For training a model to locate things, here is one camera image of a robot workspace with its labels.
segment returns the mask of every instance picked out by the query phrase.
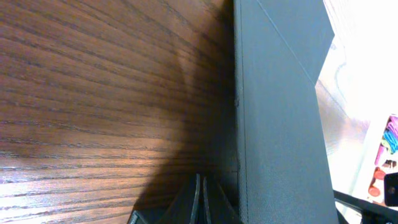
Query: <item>black object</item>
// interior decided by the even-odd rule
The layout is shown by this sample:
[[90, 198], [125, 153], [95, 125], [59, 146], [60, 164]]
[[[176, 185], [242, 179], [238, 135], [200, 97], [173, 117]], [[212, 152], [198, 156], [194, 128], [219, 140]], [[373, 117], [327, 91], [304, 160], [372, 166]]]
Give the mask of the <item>black object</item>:
[[168, 209], [133, 211], [128, 221], [128, 224], [153, 223], [239, 224], [242, 222], [239, 221], [220, 185], [213, 178], [205, 177], [201, 187], [200, 175], [197, 174], [183, 186]]
[[362, 214], [363, 224], [398, 224], [398, 212], [387, 207], [354, 198], [338, 191], [334, 192], [335, 200], [337, 202]]
[[384, 202], [387, 206], [398, 206], [398, 173], [384, 177]]

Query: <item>gray panel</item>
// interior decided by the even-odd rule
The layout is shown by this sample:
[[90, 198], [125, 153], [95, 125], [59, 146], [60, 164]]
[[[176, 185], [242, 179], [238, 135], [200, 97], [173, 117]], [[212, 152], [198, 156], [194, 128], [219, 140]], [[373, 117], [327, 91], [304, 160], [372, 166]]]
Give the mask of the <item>gray panel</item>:
[[257, 1], [235, 10], [239, 214], [338, 223], [314, 82]]
[[259, 3], [315, 85], [334, 36], [323, 1], [259, 0]]

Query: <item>wood grain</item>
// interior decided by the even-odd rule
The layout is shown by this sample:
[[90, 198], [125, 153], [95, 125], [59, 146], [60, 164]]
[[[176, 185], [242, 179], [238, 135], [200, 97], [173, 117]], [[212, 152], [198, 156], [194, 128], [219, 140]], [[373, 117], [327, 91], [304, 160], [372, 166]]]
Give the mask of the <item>wood grain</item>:
[[0, 10], [0, 222], [126, 223], [190, 174], [236, 183], [232, 1]]

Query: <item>brown wooden surface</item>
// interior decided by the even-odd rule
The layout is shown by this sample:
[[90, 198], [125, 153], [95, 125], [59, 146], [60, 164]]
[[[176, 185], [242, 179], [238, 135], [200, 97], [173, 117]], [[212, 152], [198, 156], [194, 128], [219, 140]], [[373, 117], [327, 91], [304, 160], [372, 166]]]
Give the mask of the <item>brown wooden surface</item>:
[[236, 176], [232, 1], [0, 4], [0, 222], [126, 223]]

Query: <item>red object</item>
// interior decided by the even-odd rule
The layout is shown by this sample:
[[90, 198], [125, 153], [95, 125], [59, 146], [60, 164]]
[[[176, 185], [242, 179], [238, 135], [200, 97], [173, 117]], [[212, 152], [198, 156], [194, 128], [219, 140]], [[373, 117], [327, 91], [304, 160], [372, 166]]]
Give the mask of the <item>red object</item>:
[[377, 187], [370, 187], [368, 190], [369, 194], [372, 195], [373, 197], [377, 197], [380, 195], [380, 190]]
[[383, 170], [377, 170], [374, 172], [374, 178], [377, 180], [384, 180], [384, 177], [386, 176], [386, 173]]

